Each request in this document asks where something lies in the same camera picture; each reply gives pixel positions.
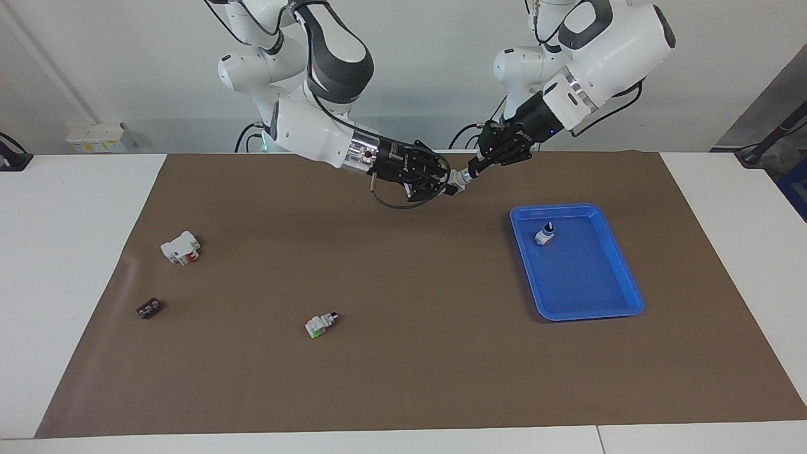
cable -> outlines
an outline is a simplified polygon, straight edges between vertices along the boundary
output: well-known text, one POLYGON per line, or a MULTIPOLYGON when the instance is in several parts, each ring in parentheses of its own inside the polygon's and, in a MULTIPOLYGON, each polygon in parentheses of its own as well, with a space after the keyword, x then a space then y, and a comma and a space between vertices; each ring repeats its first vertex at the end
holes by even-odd
POLYGON ((249 141, 255 138, 263 139, 263 136, 261 134, 253 134, 252 136, 247 137, 247 153, 249 153, 249 141))
POLYGON ((642 88, 644 87, 644 85, 645 85, 645 81, 643 81, 643 80, 642 80, 642 81, 640 81, 638 84, 636 84, 636 88, 634 88, 634 90, 636 90, 636 91, 637 91, 637 93, 636 93, 636 97, 635 97, 635 98, 633 98, 633 99, 632 99, 632 100, 631 100, 629 103, 627 103, 626 105, 624 105, 624 106, 622 106, 622 107, 620 107, 620 108, 616 109, 615 111, 612 111, 611 113, 607 114, 606 116, 603 116, 602 118, 599 118, 599 119, 598 119, 597 121, 595 121, 594 123, 589 124, 588 126, 586 126, 585 128, 583 128, 583 130, 582 130, 582 131, 580 131, 580 132, 574 132, 574 131, 570 131, 571 136, 572 136, 572 137, 580 137, 580 136, 581 136, 581 135, 582 135, 584 132, 588 131, 588 130, 589 130, 589 129, 591 129, 591 128, 594 128, 595 126, 597 126, 597 124, 598 124, 599 122, 601 122, 601 121, 603 121, 603 120, 605 120, 605 119, 607 119, 607 118, 609 118, 609 117, 612 117, 612 116, 614 116, 614 115, 618 114, 618 113, 619 113, 619 112, 621 112, 621 111, 624 111, 625 109, 627 109, 627 108, 628 108, 628 107, 630 107, 630 106, 633 106, 633 105, 634 105, 634 104, 635 104, 635 103, 636 103, 636 102, 639 100, 639 98, 641 98, 641 97, 642 97, 642 88))
MULTIPOLYGON (((787 137, 787 136, 791 136, 791 135, 793 135, 793 134, 795 134, 795 133, 799 132, 799 130, 800 130, 800 129, 802 129, 804 126, 807 126, 807 122, 804 122, 804 123, 803 123, 801 126, 799 126, 798 128, 791 129, 790 131, 788 131, 788 133, 787 133, 787 134, 783 135, 781 138, 782 138, 782 139, 784 139, 784 138, 785 138, 785 137, 787 137)), ((744 146, 744 147, 742 147, 742 148, 738 148, 738 149, 736 149, 736 150, 735 150, 735 152, 737 152, 737 151, 743 151, 743 150, 745 150, 745 149, 749 149, 749 148, 754 148, 755 146, 760 146, 761 144, 762 144, 762 142, 757 142, 757 143, 755 143, 755 144, 749 144, 749 145, 746 145, 746 146, 744 146)))
POLYGON ((274 27, 274 32, 270 32, 269 30, 266 30, 260 22, 258 22, 255 16, 252 14, 252 11, 250 11, 249 8, 244 4, 244 0, 238 0, 238 3, 244 8, 244 11, 247 12, 247 15, 253 20, 253 22, 255 22, 255 25, 257 25, 258 28, 260 28, 265 34, 269 36, 276 36, 278 32, 280 32, 280 20, 283 17, 283 13, 286 12, 286 6, 280 8, 280 12, 278 12, 278 23, 274 27))
POLYGON ((221 16, 219 15, 219 13, 215 12, 215 10, 213 9, 213 5, 211 5, 211 4, 210 4, 210 1, 209 1, 209 0, 204 0, 204 4, 205 4, 205 5, 207 5, 207 9, 209 9, 209 10, 210 10, 210 12, 211 12, 211 13, 213 13, 213 15, 215 16, 215 18, 219 20, 219 23, 221 23, 221 25, 223 25, 223 26, 224 26, 224 28, 226 28, 226 29, 227 29, 227 31, 228 31, 228 32, 230 32, 230 36, 232 36, 233 38, 235 38, 235 39, 236 39, 236 41, 238 41, 239 43, 241 43, 241 44, 243 44, 243 45, 245 45, 245 46, 251 46, 251 44, 250 44, 250 43, 248 43, 248 42, 246 42, 246 41, 242 40, 241 38, 239 38, 238 36, 236 36, 236 34, 235 34, 235 33, 233 33, 233 32, 232 32, 232 29, 231 29, 231 28, 230 28, 230 27, 229 27, 229 26, 228 26, 228 25, 227 25, 227 24, 224 22, 224 19, 221 19, 221 16))
POLYGON ((499 113, 499 109, 502 108, 505 101, 507 101, 507 96, 504 96, 504 98, 502 98, 502 102, 499 103, 499 106, 496 108, 496 110, 493 111, 493 115, 491 115, 491 120, 493 120, 496 117, 496 114, 499 113))
POLYGON ((546 40, 541 40, 541 38, 539 38, 539 37, 538 37, 538 17, 537 17, 537 16, 535 16, 535 17, 533 18, 533 31, 535 32, 535 40, 537 40, 537 41, 538 41, 538 45, 539 45, 539 46, 542 46, 542 45, 544 45, 544 44, 548 44, 548 43, 549 43, 549 42, 552 40, 552 38, 554 38, 554 37, 555 37, 555 35, 557 35, 557 34, 558 34, 558 32, 560 32, 560 27, 562 27, 562 26, 563 26, 563 22, 565 22, 565 21, 566 21, 566 18, 567 18, 567 17, 569 17, 569 15, 571 14, 571 12, 572 12, 572 11, 574 11, 576 7, 580 6, 581 4, 583 4, 583 2, 586 2, 586 1, 587 1, 587 0, 580 0, 579 2, 577 2, 577 4, 576 4, 576 5, 574 5, 574 6, 573 6, 573 7, 572 7, 572 8, 569 10, 569 12, 567 12, 567 13, 566 13, 566 15, 565 15, 565 16, 563 16, 563 20, 561 20, 561 21, 560 21, 560 23, 558 24, 558 27, 557 27, 557 28, 555 28, 554 32, 552 32, 552 34, 550 35, 550 37, 549 37, 549 38, 546 38, 546 40))
POLYGON ((473 136, 472 138, 468 139, 468 142, 465 144, 465 149, 468 149, 468 147, 470 146, 470 141, 473 141, 474 139, 476 139, 476 144, 478 145, 479 144, 479 136, 480 136, 480 134, 477 134, 477 135, 473 136))
POLYGON ((6 133, 4 133, 4 132, 0 132, 0 137, 2 137, 2 138, 4 138, 4 139, 6 139, 7 141, 9 141, 9 142, 10 142, 10 143, 11 143, 13 146, 15 146, 15 147, 19 148, 19 150, 20 150, 20 151, 22 151, 23 153, 28 153, 27 151, 25 151, 25 149, 23 148, 23 146, 19 144, 19 142, 17 142, 16 140, 14 140, 14 139, 13 139, 11 136, 9 136, 8 134, 6 134, 6 133))
POLYGON ((454 144, 456 144, 456 143, 457 143, 457 141, 459 140, 459 137, 460 137, 460 136, 461 136, 461 135, 462 135, 462 134, 463 134, 465 131, 467 131, 467 130, 469 130, 469 129, 472 129, 472 128, 479 128, 479 124, 478 124, 478 123, 471 123, 471 124, 467 125, 466 127, 464 127, 464 128, 462 128, 462 129, 460 129, 460 130, 459 130, 459 132, 457 132, 457 135, 456 135, 456 136, 454 136, 454 139, 453 139, 453 140, 451 141, 451 143, 449 144, 449 149, 453 149, 453 148, 454 148, 454 144))
MULTIPOLYGON (((312 60, 313 48, 312 48, 312 46, 310 44, 312 42, 312 39, 311 39, 311 34, 310 34, 310 32, 308 30, 306 30, 306 33, 308 34, 308 42, 309 42, 309 45, 308 45, 308 61, 310 62, 310 61, 313 61, 312 60)), ((312 74, 312 68, 311 68, 310 63, 306 68, 306 73, 307 73, 307 76, 308 76, 309 80, 314 80, 314 77, 313 77, 313 74, 312 74)), ((436 158, 440 163, 442 163, 444 165, 443 170, 445 170, 445 181, 443 181, 442 184, 440 185, 440 189, 438 189, 435 193, 433 193, 429 197, 421 200, 420 202, 417 202, 415 204, 409 204, 409 205, 394 205, 394 204, 390 204, 390 203, 385 202, 384 200, 382 200, 380 197, 378 197, 378 194, 375 193, 375 181, 378 179, 378 175, 373 173, 373 179, 371 180, 371 183, 370 183, 370 193, 373 195, 375 200, 377 202, 379 202, 381 205, 384 205, 387 208, 392 208, 392 209, 396 209, 396 210, 408 210, 408 209, 422 207, 423 205, 426 205, 428 202, 431 202, 432 200, 436 199, 437 196, 442 194, 443 191, 445 191, 445 189, 449 186, 449 177, 451 176, 451 163, 443 155, 441 155, 439 153, 434 153, 432 150, 430 150, 428 148, 425 148, 425 147, 420 147, 420 146, 414 145, 414 144, 407 144, 407 143, 404 143, 402 141, 397 141, 395 139, 391 139, 390 137, 382 136, 381 134, 378 134, 376 132, 371 132, 371 131, 367 131, 364 128, 359 128, 355 124, 350 124, 347 121, 344 121, 343 119, 333 115, 322 104, 322 101, 320 101, 319 96, 315 95, 314 93, 311 93, 311 97, 314 99, 314 102, 316 103, 316 105, 319 106, 320 110, 323 111, 325 113, 325 115, 327 115, 331 120, 336 121, 338 124, 341 124, 342 126, 350 128, 350 129, 352 129, 354 131, 361 132, 362 134, 364 134, 366 136, 375 137, 376 139, 379 139, 380 141, 387 141, 387 142, 392 142, 392 143, 396 143, 396 144, 401 144, 404 147, 409 146, 409 147, 412 147, 412 148, 417 148, 420 151, 422 151, 422 152, 424 152, 426 154, 429 154, 432 157, 436 158)))
POLYGON ((238 149, 241 148, 241 141, 244 140, 244 136, 247 135, 247 132, 250 129, 252 129, 252 128, 260 128, 260 127, 261 127, 260 123, 250 123, 250 124, 248 124, 246 126, 246 128, 244 128, 244 130, 241 131, 241 135, 238 136, 238 141, 236 141, 236 149, 235 149, 235 151, 233 151, 233 153, 238 153, 238 149))

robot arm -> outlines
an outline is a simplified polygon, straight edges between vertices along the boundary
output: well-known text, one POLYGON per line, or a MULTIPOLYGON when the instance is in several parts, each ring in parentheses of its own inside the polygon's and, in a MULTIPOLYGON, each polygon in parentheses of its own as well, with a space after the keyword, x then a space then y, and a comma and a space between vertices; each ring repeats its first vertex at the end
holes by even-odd
POLYGON ((265 137, 304 158, 358 170, 373 175, 373 181, 400 184, 415 205, 394 208, 413 208, 442 192, 456 193, 448 186, 449 163, 426 145, 380 136, 348 118, 373 76, 373 59, 327 1, 218 1, 227 3, 233 33, 258 47, 255 56, 225 56, 219 69, 225 85, 255 102, 265 137), (269 22, 255 20, 254 11, 261 11, 269 22), (259 42, 256 30, 268 36, 273 28, 288 24, 284 12, 306 32, 307 61, 299 44, 284 39, 279 30, 261 45, 254 44, 259 42), (303 71, 305 82, 291 94, 274 85, 303 71))
MULTIPOLYGON (((538 31, 546 30, 541 20, 538 31)), ((633 7, 624 0, 580 0, 539 40, 532 56, 518 48, 497 57, 495 71, 508 87, 508 104, 529 98, 516 108, 508 105, 501 123, 485 124, 477 157, 451 175, 459 190, 489 166, 530 159, 534 144, 572 131, 612 97, 641 90, 644 78, 675 48, 675 35, 657 6, 633 7), (553 70, 549 76, 547 69, 553 70)))

blue tray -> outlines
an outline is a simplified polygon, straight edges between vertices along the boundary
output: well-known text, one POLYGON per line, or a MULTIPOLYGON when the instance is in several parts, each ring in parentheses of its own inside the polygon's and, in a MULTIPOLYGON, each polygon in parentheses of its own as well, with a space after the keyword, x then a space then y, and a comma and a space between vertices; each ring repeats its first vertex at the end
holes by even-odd
POLYGON ((553 322, 627 317, 645 308, 605 216, 594 205, 521 207, 510 213, 535 305, 553 322), (552 221, 546 246, 535 234, 552 221))

white table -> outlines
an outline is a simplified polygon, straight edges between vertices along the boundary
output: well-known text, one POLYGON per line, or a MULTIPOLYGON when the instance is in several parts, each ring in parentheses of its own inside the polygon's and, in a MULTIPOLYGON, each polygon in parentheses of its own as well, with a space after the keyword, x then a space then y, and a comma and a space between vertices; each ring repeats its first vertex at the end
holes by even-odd
MULTIPOLYGON (((807 401, 807 225, 732 155, 663 158, 807 401)), ((807 422, 29 440, 164 160, 40 156, 0 174, 0 194, 19 197, 0 210, 0 452, 807 452, 807 422)))

